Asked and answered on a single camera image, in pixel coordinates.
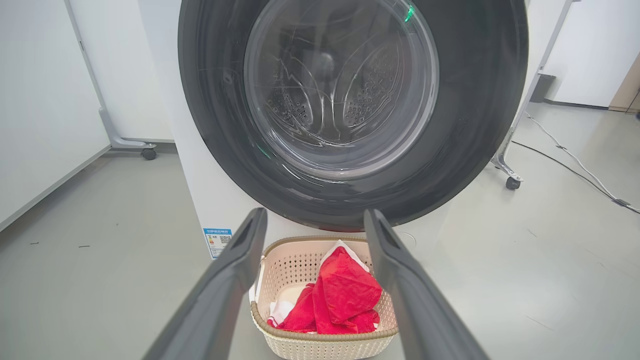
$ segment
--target power cord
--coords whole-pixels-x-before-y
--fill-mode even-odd
[[[566,152],[567,154],[569,154],[569,156],[571,156],[571,157],[572,157],[572,158],[573,158],[573,159],[578,163],[578,165],[580,165],[580,167],[581,167],[581,168],[582,168],[582,169],[583,169],[587,174],[589,174],[589,175],[591,176],[591,178],[592,178],[592,179],[594,179],[594,180],[596,181],[596,183],[598,183],[598,184],[596,184],[596,183],[592,182],[592,181],[591,181],[591,180],[589,180],[587,177],[583,176],[582,174],[579,174],[578,172],[574,171],[572,168],[568,167],[567,165],[565,165],[565,164],[564,164],[564,163],[562,163],[561,161],[559,161],[559,160],[556,160],[556,159],[552,158],[551,156],[549,156],[549,155],[545,154],[544,152],[541,152],[541,151],[539,151],[539,150],[536,150],[536,149],[534,149],[534,148],[532,148],[532,147],[528,147],[528,146],[526,146],[526,145],[524,145],[524,144],[521,144],[521,143],[519,143],[519,142],[512,141],[513,143],[515,143],[515,144],[517,144],[517,145],[520,145],[520,146],[522,146],[522,147],[525,147],[525,148],[527,148],[527,149],[529,149],[529,150],[535,151],[535,152],[537,152],[538,154],[543,155],[543,156],[545,156],[545,157],[547,157],[547,158],[549,158],[549,159],[551,159],[551,160],[555,161],[556,163],[558,163],[558,164],[560,164],[560,165],[564,166],[564,167],[565,167],[565,168],[567,168],[570,172],[573,172],[574,174],[576,174],[576,175],[580,176],[581,178],[583,178],[584,180],[586,180],[587,182],[589,182],[590,184],[592,184],[596,189],[598,189],[598,191],[600,191],[601,193],[603,193],[606,197],[610,198],[610,199],[611,199],[611,201],[613,201],[613,202],[615,202],[616,204],[618,204],[618,205],[622,206],[623,208],[627,208],[627,209],[629,209],[629,210],[633,211],[634,213],[638,213],[638,214],[640,214],[640,209],[636,209],[636,208],[632,207],[632,206],[631,206],[631,204],[630,204],[630,203],[628,203],[627,201],[624,201],[623,199],[620,199],[620,198],[618,198],[618,197],[615,197],[615,196],[614,196],[614,195],[613,195],[613,194],[612,194],[612,193],[611,193],[611,192],[610,192],[610,191],[609,191],[609,190],[604,186],[604,184],[602,184],[602,182],[600,181],[600,179],[598,179],[598,178],[596,177],[596,175],[593,175],[593,173],[592,173],[592,172],[590,172],[589,170],[587,170],[587,168],[586,168],[586,167],[584,167],[584,165],[582,164],[582,162],[580,161],[580,159],[578,159],[575,155],[573,155],[571,152],[569,152],[569,150],[568,150],[566,147],[564,147],[564,146],[560,145],[560,142],[558,142],[558,140],[557,140],[553,135],[551,135],[551,134],[550,134],[550,133],[545,129],[545,127],[544,127],[544,126],[542,126],[542,124],[540,124],[539,122],[537,122],[537,121],[536,121],[536,119],[532,118],[532,117],[531,117],[531,115],[529,115],[529,113],[527,113],[526,111],[525,111],[525,115],[527,115],[527,117],[528,117],[529,119],[531,119],[533,122],[535,122],[535,123],[540,127],[540,129],[542,129],[542,131],[544,131],[544,132],[545,132],[545,134],[549,135],[549,137],[551,137],[551,139],[553,139],[553,141],[556,143],[556,147],[557,147],[558,149],[561,149],[562,151],[564,151],[564,152]]]

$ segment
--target beige plastic basket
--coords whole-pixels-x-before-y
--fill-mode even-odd
[[[249,290],[253,322],[264,334],[273,352],[284,359],[355,360],[378,355],[397,334],[391,296],[383,291],[375,310],[380,314],[378,329],[367,334],[300,334],[276,329],[266,323],[269,305],[287,285],[315,282],[320,260],[337,240],[344,241],[373,274],[369,246],[363,238],[350,236],[300,236],[271,244],[260,262],[258,279]]]

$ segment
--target whiteboard stand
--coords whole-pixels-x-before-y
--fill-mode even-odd
[[[499,168],[505,174],[507,174],[507,176],[509,176],[507,178],[507,183],[506,183],[507,189],[516,190],[517,188],[520,187],[520,183],[523,181],[523,179],[522,179],[522,177],[520,175],[516,174],[516,172],[513,171],[509,167],[509,165],[507,165],[507,163],[504,160],[504,157],[505,157],[505,155],[507,153],[507,150],[509,149],[509,144],[511,143],[511,139],[513,137],[513,133],[515,133],[516,128],[518,127],[518,123],[520,122],[520,118],[522,118],[522,115],[524,115],[524,112],[525,112],[525,109],[527,107],[527,104],[531,100],[531,96],[533,95],[533,90],[536,88],[536,85],[538,84],[538,80],[540,80],[540,72],[542,70],[544,70],[545,65],[547,64],[547,60],[549,59],[549,55],[551,54],[551,49],[553,49],[554,44],[556,43],[556,40],[558,38],[558,34],[560,34],[560,29],[562,28],[562,25],[564,24],[564,20],[566,19],[567,13],[569,13],[569,7],[571,7],[571,3],[572,2],[576,2],[576,1],[580,1],[580,0],[565,0],[564,1],[564,6],[563,6],[563,9],[562,9],[562,11],[560,13],[560,17],[558,17],[558,22],[556,23],[556,26],[554,27],[554,32],[551,34],[551,38],[549,39],[549,43],[547,44],[547,48],[545,49],[545,52],[542,55],[542,60],[540,61],[540,66],[538,66],[538,69],[536,71],[536,75],[533,77],[533,81],[531,81],[531,85],[527,89],[527,94],[526,94],[526,96],[524,98],[524,102],[522,103],[522,105],[520,107],[520,110],[516,114],[516,117],[515,117],[513,123],[511,124],[511,127],[509,128],[509,131],[507,132],[507,135],[504,137],[504,140],[500,144],[500,147],[498,148],[498,151],[496,151],[496,153],[491,158],[491,163],[493,163],[493,165],[495,165],[495,167]]]
[[[89,72],[89,76],[91,77],[91,82],[93,83],[93,88],[95,89],[95,94],[98,97],[98,101],[100,102],[100,109],[98,112],[100,113],[100,119],[102,119],[102,124],[104,125],[104,129],[107,132],[107,136],[109,137],[109,141],[111,142],[112,149],[141,149],[142,156],[144,156],[147,160],[153,160],[156,158],[156,151],[154,148],[156,147],[153,143],[146,143],[141,141],[132,141],[132,140],[124,140],[118,134],[115,126],[113,125],[113,121],[111,120],[111,116],[109,115],[109,111],[107,110],[107,106],[104,103],[104,98],[102,97],[102,92],[100,91],[100,87],[98,86],[98,81],[95,79],[95,74],[93,73],[93,67],[91,66],[91,62],[89,61],[89,57],[84,50],[84,45],[82,43],[82,38],[80,36],[80,30],[78,29],[78,25],[76,22],[76,17],[74,16],[74,11],[71,9],[71,3],[69,0],[65,0],[65,5],[67,6],[67,13],[69,14],[69,19],[71,20],[71,25],[73,25],[74,33],[76,34],[76,39],[78,41],[78,45],[80,46],[80,51],[82,52],[82,56],[84,58],[84,64],[86,65],[86,69]]]

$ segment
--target blue and white sticker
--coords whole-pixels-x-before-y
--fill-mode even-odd
[[[212,259],[217,259],[231,241],[230,229],[202,229]]]

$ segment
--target front-loading washing machine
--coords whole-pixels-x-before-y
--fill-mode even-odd
[[[266,245],[376,208],[426,260],[527,70],[521,0],[139,4],[202,227],[264,206]]]

